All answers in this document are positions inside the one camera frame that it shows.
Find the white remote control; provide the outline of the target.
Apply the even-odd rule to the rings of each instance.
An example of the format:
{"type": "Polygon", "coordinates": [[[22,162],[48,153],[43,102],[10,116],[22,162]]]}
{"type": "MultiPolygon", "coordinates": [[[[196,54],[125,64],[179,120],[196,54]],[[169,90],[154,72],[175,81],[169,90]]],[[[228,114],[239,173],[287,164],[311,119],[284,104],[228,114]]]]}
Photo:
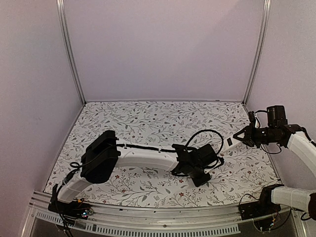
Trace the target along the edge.
{"type": "Polygon", "coordinates": [[[236,146],[240,145],[242,142],[238,139],[236,139],[235,135],[231,135],[228,138],[224,139],[223,147],[220,151],[220,155],[224,155],[227,151],[230,151],[231,149],[235,148],[236,146]]]}

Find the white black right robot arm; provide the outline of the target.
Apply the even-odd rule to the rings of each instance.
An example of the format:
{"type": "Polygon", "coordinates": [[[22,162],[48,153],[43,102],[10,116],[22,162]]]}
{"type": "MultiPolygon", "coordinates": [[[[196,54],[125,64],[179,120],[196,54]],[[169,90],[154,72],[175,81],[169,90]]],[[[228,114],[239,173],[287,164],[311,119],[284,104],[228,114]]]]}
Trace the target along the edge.
{"type": "MultiPolygon", "coordinates": [[[[316,143],[309,137],[306,129],[297,124],[288,124],[282,105],[269,106],[263,112],[267,114],[268,126],[261,128],[255,116],[257,113],[249,112],[250,124],[225,140],[225,150],[241,143],[256,148],[276,143],[289,149],[315,174],[316,143]]],[[[274,206],[280,204],[304,211],[311,219],[316,219],[316,192],[283,185],[264,187],[255,205],[255,211],[259,215],[266,215],[274,206]]]]}

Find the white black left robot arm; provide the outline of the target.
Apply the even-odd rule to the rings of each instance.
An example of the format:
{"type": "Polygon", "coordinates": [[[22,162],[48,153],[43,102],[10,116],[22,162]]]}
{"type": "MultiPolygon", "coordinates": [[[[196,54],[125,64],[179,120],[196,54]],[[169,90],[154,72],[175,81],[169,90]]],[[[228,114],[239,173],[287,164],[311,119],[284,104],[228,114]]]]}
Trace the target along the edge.
{"type": "Polygon", "coordinates": [[[224,164],[210,144],[200,148],[188,144],[170,147],[129,144],[119,140],[113,130],[101,134],[87,148],[80,162],[71,162],[72,170],[55,185],[51,202],[62,214],[70,214],[75,197],[93,184],[106,183],[117,167],[141,167],[170,171],[188,176],[196,187],[210,180],[209,172],[224,164]]]}

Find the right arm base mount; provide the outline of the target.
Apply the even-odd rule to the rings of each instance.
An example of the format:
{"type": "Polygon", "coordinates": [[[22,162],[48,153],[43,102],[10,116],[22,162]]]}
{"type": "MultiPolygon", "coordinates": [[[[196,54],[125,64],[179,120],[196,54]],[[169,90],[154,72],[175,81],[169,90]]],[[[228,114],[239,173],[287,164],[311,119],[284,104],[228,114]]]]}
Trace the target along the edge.
{"type": "Polygon", "coordinates": [[[274,184],[264,187],[261,190],[259,199],[238,205],[238,210],[242,220],[253,219],[265,215],[270,215],[281,211],[280,204],[272,203],[272,190],[282,187],[283,184],[274,184]]]}

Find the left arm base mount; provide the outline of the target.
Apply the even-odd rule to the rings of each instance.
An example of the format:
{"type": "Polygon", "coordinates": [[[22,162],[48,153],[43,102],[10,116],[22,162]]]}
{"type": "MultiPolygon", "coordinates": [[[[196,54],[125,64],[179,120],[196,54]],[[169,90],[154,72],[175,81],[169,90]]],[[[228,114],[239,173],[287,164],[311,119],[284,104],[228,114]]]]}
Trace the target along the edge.
{"type": "Polygon", "coordinates": [[[89,203],[86,203],[83,198],[76,199],[70,203],[64,203],[57,199],[57,195],[61,186],[58,184],[53,186],[52,197],[50,199],[48,210],[60,214],[62,217],[69,217],[73,219],[87,219],[88,216],[94,212],[89,203]]]}

